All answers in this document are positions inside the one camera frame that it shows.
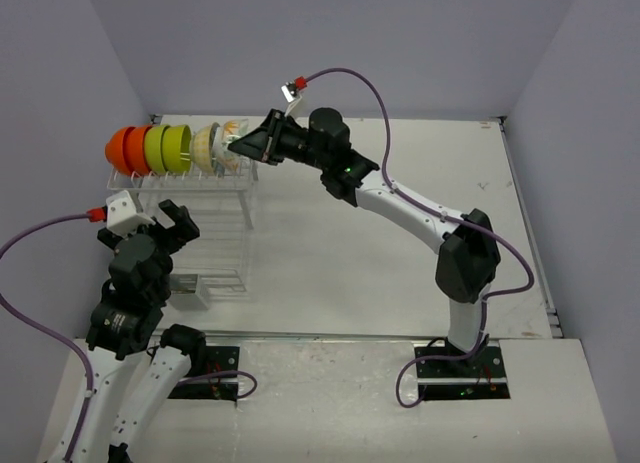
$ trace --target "white table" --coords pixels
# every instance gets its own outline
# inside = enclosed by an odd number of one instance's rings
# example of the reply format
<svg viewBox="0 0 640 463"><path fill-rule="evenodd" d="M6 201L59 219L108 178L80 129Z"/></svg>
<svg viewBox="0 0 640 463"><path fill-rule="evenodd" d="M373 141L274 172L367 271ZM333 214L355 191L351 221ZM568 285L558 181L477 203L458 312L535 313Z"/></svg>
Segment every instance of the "white table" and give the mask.
<svg viewBox="0 0 640 463"><path fill-rule="evenodd" d="M162 123L198 130L234 118L178 115L164 116ZM251 117L250 128L263 118ZM382 120L346 123L354 147L380 162ZM392 120L391 125L390 173L398 181L449 207L485 211L495 231L534 265L498 123ZM259 175L246 299L219 299L200 313L169 308L163 327L181 322L231 333L447 333L449 307L434 281L436 257L425 245L378 215L333 199L313 168L286 161L260 165ZM506 250L501 254L494 288L521 285L522 268ZM551 337L539 282L526 294L496 299L488 328L498 338Z"/></svg>
<svg viewBox="0 0 640 463"><path fill-rule="evenodd" d="M409 342L243 341L240 369L257 392L237 408L167 401L133 461L614 463L580 342L500 343L511 399L405 410L393 388ZM415 398L409 373L403 395ZM81 375L71 355L39 462L59 444Z"/></svg>

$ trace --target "red bowl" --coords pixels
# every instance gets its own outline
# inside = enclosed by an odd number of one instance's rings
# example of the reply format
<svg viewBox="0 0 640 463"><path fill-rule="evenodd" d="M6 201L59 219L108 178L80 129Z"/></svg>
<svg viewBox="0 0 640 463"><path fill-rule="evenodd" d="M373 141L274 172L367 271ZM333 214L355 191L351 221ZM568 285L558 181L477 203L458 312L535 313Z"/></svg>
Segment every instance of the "red bowl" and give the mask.
<svg viewBox="0 0 640 463"><path fill-rule="evenodd" d="M151 126L139 126L129 133L124 140L124 158L128 165L141 176L148 175L151 168L144 157L144 135Z"/></svg>
<svg viewBox="0 0 640 463"><path fill-rule="evenodd" d="M131 176L133 168L127 163L124 155L124 146L125 140L134 128L134 126L120 128L104 147L104 154L107 157L107 161L109 161L116 170L127 176Z"/></svg>

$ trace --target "dish rack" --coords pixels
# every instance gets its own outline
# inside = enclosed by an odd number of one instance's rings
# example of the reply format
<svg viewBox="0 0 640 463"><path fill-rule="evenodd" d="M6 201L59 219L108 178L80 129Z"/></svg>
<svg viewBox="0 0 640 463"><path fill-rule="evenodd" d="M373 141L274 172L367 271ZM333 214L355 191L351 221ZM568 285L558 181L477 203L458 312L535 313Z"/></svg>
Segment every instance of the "dish rack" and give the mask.
<svg viewBox="0 0 640 463"><path fill-rule="evenodd" d="M200 237L172 256L174 274L197 275L204 298L246 297L251 209L258 173L254 161L243 159L235 174L217 177L194 167L183 174L126 176L112 169L107 188L138 195L145 213L172 224L158 208L170 198L186 206L200 228Z"/></svg>

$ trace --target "purple cable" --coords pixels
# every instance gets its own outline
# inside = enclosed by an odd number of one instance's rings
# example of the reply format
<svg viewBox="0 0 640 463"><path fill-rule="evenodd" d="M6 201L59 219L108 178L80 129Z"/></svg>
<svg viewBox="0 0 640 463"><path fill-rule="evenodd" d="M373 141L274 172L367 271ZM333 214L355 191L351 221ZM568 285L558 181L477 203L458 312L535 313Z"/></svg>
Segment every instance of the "purple cable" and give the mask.
<svg viewBox="0 0 640 463"><path fill-rule="evenodd" d="M386 145L385 145L385 149L384 149L384 156L382 157L382 168L381 168L381 170L382 170L382 178L384 179L385 183L387 184L387 186L389 188L393 188L391 178L389 178L389 174L387 172L387 164L389 163L389 155L391 153L391 125L389 124L389 115L387 113L386 107L384 106L384 102L382 101L382 97L380 96L380 93L378 93L378 90L375 88L375 86L373 86L373 83L371 83L367 78L365 78L363 75L361 75L357 71L351 70L349 68L327 68L326 70L319 71L319 72L314 73L313 75L309 76L308 78L306 78L306 81L307 81L307 83L309 83L310 81L313 81L316 78L318 78L318 77L320 77L322 75L329 74L329 73L347 73L349 75L355 76L356 78L361 80L365 85L367 85L369 87L369 89L373 92L374 96L376 97L376 100L378 100L378 104L380 105L380 110L382 111L382 118L384 120L384 127L385 127L386 134L387 134L387 141L386 141ZM478 231L478 232L482 233L483 235L486 235L486 236L489 236L490 238L493 238L495 241L497 241L502 246L504 246L507 250L509 250L509 252L518 260L518 262L520 262L520 264L524 268L525 272L527 273L527 283L524 284L523 286L520 286L520 287L517 287L517 288L509 288L509 289L505 289L505 290L492 291L490 293L487 293L482 298L482 301L481 301L481 304L482 304L482 319L481 319L480 331L478 332L478 338L476 340L476 343L475 343L475 345L473 346L473 348L471 350L469 350L467 353L465 353L463 355L459 355L459 356L447 356L447 355L421 356L420 358L415 358L415 359L411 360L409 363L407 363L402 368L402 370L400 370L400 373L398 374L398 378L396 380L396 399L398 400L398 403L402 407L404 407L404 408L413 408L413 407L417 406L422 401L421 398L418 398L416 401L414 401L412 403L405 403L404 401L402 401L402 398L400 397L400 382L402 381L402 377L404 376L406 371L409 368L411 368L411 366L413 366L415 364L418 364L420 362L423 362L423 361L427 361L427 360L460 361L460 360L466 360L467 358L471 358L476 353L476 351L478 351L478 349L480 348L480 345L482 344L482 340L483 340L483 337L484 337L484 330L485 330L485 326L486 326L486 323L487 323L487 300L489 298L494 297L494 296L512 295L512 294L522 293L524 291L527 291L527 290L529 290L529 289L531 289L533 287L533 283L535 281L535 277L533 275L533 271L531 270L531 266L529 266L529 263L527 263L527 260L525 260L524 256L522 256L522 254L511 243L509 243L507 240L505 240L501 236L495 234L493 231L488 230L487 228L484 228L482 226L476 225L475 223L471 223L469 221L462 220L460 218L455 218L453 216L443 215L438 210L434 210L433 208L429 208L428 206L423 205L422 203L420 203L419 201L415 200L414 198L411 198L409 195L404 193L402 190L399 190L399 189L396 188L394 191L403 200L405 200L409 204L413 205L414 207L418 208L419 210L424 211L425 213L427 213L427 214L429 214L431 216L434 216L436 218L443 218L444 217L445 221L448 221L450 223L455 223L455 224L458 224L458 225L462 225L462 226L466 226L467 228L471 228L471 229L473 229L475 231Z"/></svg>
<svg viewBox="0 0 640 463"><path fill-rule="evenodd" d="M256 391L256 389L258 388L258 380L256 379L256 377L253 376L251 373L247 373L246 371L242 371L242 370L224 370L224 371L216 371L215 373L208 373L206 375L194 376L193 378L187 378L186 380L182 380L176 385L176 388L178 386L188 385L189 383L193 383L194 381L210 380L212 378L231 378L235 376L244 376L245 378L249 378L253 383L253 387L249 391L247 391L243 395L237 396L238 400L241 400L242 398L246 398L247 396L252 395L253 392Z"/></svg>
<svg viewBox="0 0 640 463"><path fill-rule="evenodd" d="M7 241L2 246L2 248L0 248L0 259L4 257L4 254L13 245L18 243L23 238L29 236L30 234L35 233L36 231L42 230L43 228L46 228L48 226L56 225L58 223L63 223L65 221L84 220L84 219L89 219L89 215L87 213L79 214L79 215L62 216L60 218L54 218L52 220L45 221L38 225L32 226L31 228L28 228L22 231L21 233L18 233L16 236L14 236L9 241ZM35 320L32 320L28 316L16 310L13 306L9 304L9 302L5 299L5 297L2 294L0 294L0 306L2 306L5 310L7 310L9 313L15 316L18 320L22 321L23 323L29 325L32 328L35 328L36 330L44 333L45 335L50 336L51 338L58 340L60 343L67 346L71 351L73 351L76 355L78 355L78 357L82 361L82 365L84 366L84 371L87 377L87 392L88 392L87 395L89 394L93 395L93 370L91 369L91 362L89 361L89 358L87 358L87 355L84 353L84 351L82 351L82 349L78 345L76 345L69 338L56 332L55 330L52 330L51 328L47 328L46 326L38 323ZM82 402L80 414L78 415L78 422L76 423L76 428L73 431L73 436L69 441L67 452L64 455L64 461L70 461L71 456L73 455L73 450L75 449L76 443L78 442L78 438L80 437L80 431L82 430L82 425L84 424L84 420L87 416L87 411L89 410L90 400L91 400L91 396L87 396Z"/></svg>

